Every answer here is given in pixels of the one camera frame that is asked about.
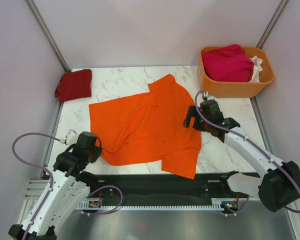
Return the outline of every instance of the red folded cloth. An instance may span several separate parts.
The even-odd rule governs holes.
[[[91,97],[91,79],[90,69],[66,72],[62,76],[54,96],[59,97],[60,103]]]
[[[202,55],[205,72],[218,82],[249,82],[254,63],[238,44],[214,49]]]

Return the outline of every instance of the metal floor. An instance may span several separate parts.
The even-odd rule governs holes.
[[[70,216],[58,240],[295,240],[286,210],[249,202],[236,217],[209,211],[121,210]]]

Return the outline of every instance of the metal frame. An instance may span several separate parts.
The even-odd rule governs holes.
[[[282,15],[283,11],[285,10],[288,2],[290,2],[290,0],[281,0],[278,7],[274,11],[274,14],[273,14],[270,22],[266,26],[258,44],[256,45],[257,48],[262,49],[262,47],[264,46],[265,42],[267,41],[269,35],[271,34],[272,30],[274,29],[276,23],[278,22],[280,16]]]
[[[47,42],[49,43],[50,47],[52,48],[56,58],[59,60],[63,70],[65,72],[70,72],[70,69],[67,65],[66,60],[62,56],[61,51],[59,50],[51,32],[49,31],[43,17],[41,16],[35,2],[33,0],[24,0],[25,4],[28,6],[29,10],[31,11],[34,19],[36,20],[37,24],[39,25],[43,35],[45,36]]]
[[[269,132],[266,128],[265,121],[264,121],[264,118],[262,116],[259,104],[258,104],[258,99],[256,97],[253,97],[253,98],[250,99],[250,101],[251,101],[252,109],[254,111],[256,122],[258,124],[259,129],[260,129],[260,133],[261,133],[261,137],[262,137],[265,149],[267,151],[269,151],[270,153],[273,153],[273,151],[272,151],[273,148],[272,148],[272,145],[271,145],[269,137],[268,137]]]

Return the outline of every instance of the white cloth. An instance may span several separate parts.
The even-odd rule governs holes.
[[[254,66],[253,66],[252,78],[249,81],[249,83],[260,83],[259,73],[263,70],[263,68],[261,66],[263,60],[261,58],[258,58],[257,56],[254,56],[250,59],[253,62]]]

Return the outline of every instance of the folded towel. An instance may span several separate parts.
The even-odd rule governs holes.
[[[62,76],[54,96],[59,97],[60,103],[91,97],[91,80],[92,71],[90,69],[66,72]]]

